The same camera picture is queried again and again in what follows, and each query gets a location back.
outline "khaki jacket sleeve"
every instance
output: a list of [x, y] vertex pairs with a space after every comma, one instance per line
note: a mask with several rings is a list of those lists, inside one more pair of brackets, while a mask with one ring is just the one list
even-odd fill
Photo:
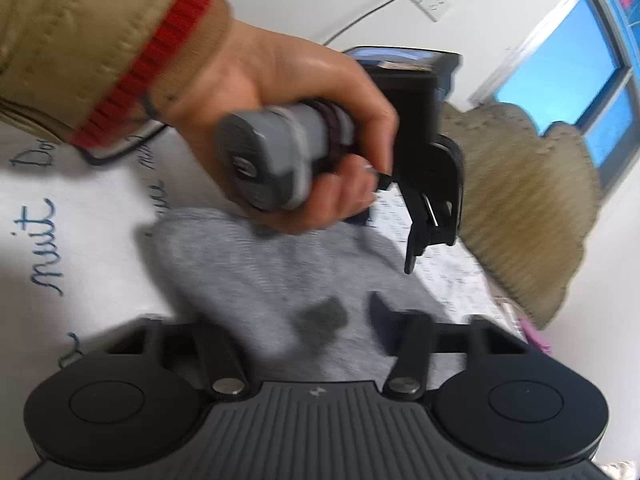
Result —
[[0, 0], [0, 121], [108, 146], [180, 95], [229, 23], [224, 0]]

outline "white sheet with handwriting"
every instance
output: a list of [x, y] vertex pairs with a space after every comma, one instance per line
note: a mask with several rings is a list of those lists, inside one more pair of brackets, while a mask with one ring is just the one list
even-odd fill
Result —
[[[154, 271], [150, 225], [172, 207], [221, 203], [174, 132], [96, 170], [68, 146], [0, 125], [0, 480], [36, 462], [22, 406], [57, 371], [68, 332], [90, 348], [141, 316], [175, 315], [177, 301]], [[381, 193], [374, 226], [399, 258], [408, 219], [397, 191]], [[416, 272], [452, 320], [503, 321], [462, 245], [429, 248]]]

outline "window frame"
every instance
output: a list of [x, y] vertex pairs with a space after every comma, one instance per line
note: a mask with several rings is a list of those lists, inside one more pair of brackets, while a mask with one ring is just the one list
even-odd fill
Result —
[[[559, 27], [580, 1], [562, 0], [538, 24], [527, 39], [512, 51], [511, 55], [498, 70], [471, 96], [470, 103], [477, 107], [495, 102], [495, 94], [498, 90], [554, 33], [556, 28]], [[622, 135], [611, 154], [597, 168], [600, 175], [600, 184], [603, 190], [608, 193], [628, 170], [630, 162], [640, 153], [640, 91], [638, 87], [640, 62], [634, 63], [631, 56], [633, 54], [636, 60], [640, 60], [640, 55], [638, 53], [638, 45], [634, 40], [632, 40], [631, 44], [634, 52], [629, 52], [628, 42], [625, 41], [623, 31], [617, 25], [619, 19], [611, 9], [610, 3], [607, 0], [589, 0], [589, 3], [596, 14], [596, 19], [601, 29], [605, 33], [619, 68], [611, 75], [600, 93], [578, 119], [576, 127], [583, 136], [591, 133], [599, 120], [606, 115], [625, 89], [629, 93], [634, 117], [632, 125]], [[624, 15], [622, 9], [619, 9], [619, 13]]]

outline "gray fabric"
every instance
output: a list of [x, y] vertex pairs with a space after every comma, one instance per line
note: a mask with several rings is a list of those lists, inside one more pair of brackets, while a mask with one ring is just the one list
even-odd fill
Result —
[[[402, 272], [404, 256], [372, 228], [341, 223], [293, 237], [218, 210], [182, 209], [164, 216], [154, 240], [168, 279], [232, 333], [258, 380], [380, 384], [394, 358], [370, 326], [372, 292], [393, 310], [446, 321]], [[443, 371], [432, 378], [441, 382]]]

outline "silver bolt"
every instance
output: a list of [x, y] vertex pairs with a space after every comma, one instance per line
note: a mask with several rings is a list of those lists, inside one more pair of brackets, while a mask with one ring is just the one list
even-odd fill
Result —
[[420, 389], [420, 383], [411, 377], [396, 377], [389, 383], [396, 394], [412, 395]]
[[213, 389], [223, 395], [239, 395], [244, 390], [244, 383], [240, 379], [227, 377], [213, 383]]

